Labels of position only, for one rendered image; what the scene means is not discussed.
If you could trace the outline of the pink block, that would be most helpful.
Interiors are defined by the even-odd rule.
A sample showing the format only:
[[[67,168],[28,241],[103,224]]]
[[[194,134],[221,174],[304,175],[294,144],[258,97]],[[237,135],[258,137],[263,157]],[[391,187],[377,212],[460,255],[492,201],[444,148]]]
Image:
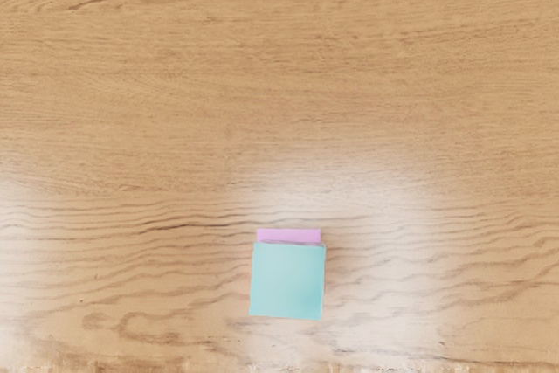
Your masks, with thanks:
[[[320,229],[257,229],[257,241],[295,245],[322,245]]]

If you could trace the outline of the teal block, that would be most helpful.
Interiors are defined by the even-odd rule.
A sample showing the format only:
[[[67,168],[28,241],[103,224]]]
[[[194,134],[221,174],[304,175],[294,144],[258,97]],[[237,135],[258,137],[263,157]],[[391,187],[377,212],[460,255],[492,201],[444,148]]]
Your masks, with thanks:
[[[320,320],[325,262],[320,245],[254,244],[249,315]]]

